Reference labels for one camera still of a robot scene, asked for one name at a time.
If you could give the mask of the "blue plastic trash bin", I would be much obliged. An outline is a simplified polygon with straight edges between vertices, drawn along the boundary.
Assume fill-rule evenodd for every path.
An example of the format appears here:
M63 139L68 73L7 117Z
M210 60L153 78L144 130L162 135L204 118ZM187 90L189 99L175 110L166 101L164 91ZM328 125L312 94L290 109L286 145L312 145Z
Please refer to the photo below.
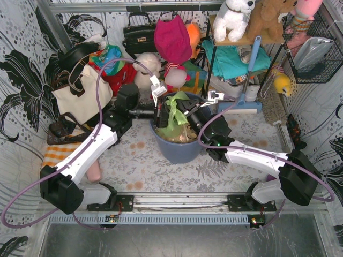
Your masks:
M176 93L169 93L166 96L173 96L175 94ZM197 98L202 100L201 97L195 94L187 92L186 95L189 97L190 100ZM166 96L159 98L158 104L164 103L166 100ZM187 126L187 136L190 139L190 142L188 143L172 143L162 139L155 132L155 129L157 127L153 125L153 120L150 121L150 128L156 138L159 152L172 164L188 163L194 160L203 149L202 146L197 142L197 133L191 128L190 123Z

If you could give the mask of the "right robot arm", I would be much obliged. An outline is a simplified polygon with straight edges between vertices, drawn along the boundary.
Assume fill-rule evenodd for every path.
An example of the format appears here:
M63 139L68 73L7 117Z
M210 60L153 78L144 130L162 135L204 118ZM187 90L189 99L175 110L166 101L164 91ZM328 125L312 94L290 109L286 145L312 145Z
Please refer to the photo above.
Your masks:
M231 129L224 116L206 113L199 99L176 100L176 107L186 116L198 142L212 159L246 165L272 177L269 181L249 186L244 195L244 206L257 210L272 200L284 199L300 206L310 203L320 174L301 151L273 153L234 140L229 137Z

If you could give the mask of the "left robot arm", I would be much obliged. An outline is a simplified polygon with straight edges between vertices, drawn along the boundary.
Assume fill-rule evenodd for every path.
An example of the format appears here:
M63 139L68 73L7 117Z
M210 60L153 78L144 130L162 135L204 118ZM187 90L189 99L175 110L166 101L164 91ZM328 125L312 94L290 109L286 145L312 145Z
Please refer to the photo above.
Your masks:
M81 179L91 165L108 148L119 143L120 138L132 126L133 119L160 121L160 97L167 86L151 86L153 102L140 102L140 92L134 83L122 86L117 92L114 106L107 110L103 119L82 144L65 160L54 167L44 166L40 171L41 197L65 214L74 213L86 205L91 211L111 211L117 206L117 191L106 183L80 188Z

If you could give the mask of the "green plastic trash bag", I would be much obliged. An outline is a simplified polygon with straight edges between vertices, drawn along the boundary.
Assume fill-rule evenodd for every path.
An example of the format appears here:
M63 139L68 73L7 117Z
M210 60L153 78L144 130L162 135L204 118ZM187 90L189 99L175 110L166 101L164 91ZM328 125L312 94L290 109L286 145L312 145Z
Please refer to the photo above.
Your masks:
M177 92L173 96L166 96L167 126L156 128L155 132L162 139L172 143L188 143L187 126L189 125L186 115L178 110L177 100L190 100L185 92Z

